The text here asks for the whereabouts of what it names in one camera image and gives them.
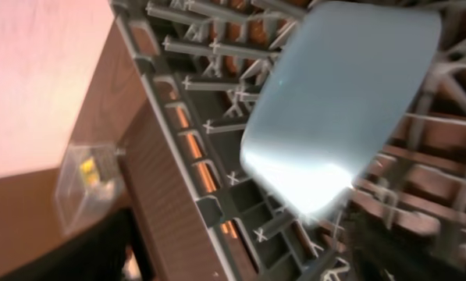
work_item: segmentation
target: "pink wall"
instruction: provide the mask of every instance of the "pink wall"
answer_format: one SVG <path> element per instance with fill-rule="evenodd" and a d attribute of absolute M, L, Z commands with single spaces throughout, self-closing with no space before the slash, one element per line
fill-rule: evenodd
<path fill-rule="evenodd" d="M 111 22 L 107 0 L 0 0 L 0 177 L 60 163 Z"/>

